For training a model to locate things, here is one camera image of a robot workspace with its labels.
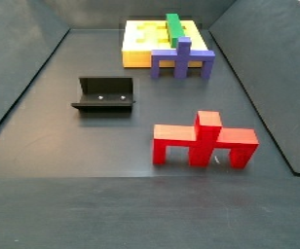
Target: red block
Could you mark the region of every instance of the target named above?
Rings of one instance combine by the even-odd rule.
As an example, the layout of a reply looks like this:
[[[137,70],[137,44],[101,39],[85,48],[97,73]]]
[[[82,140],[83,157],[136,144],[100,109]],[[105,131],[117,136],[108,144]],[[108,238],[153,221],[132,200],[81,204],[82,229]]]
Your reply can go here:
[[[156,124],[153,163],[166,162],[168,146],[189,147],[189,164],[206,166],[216,148],[230,149],[229,161],[244,168],[260,145],[255,129],[224,128],[220,112],[198,111],[194,126]]]

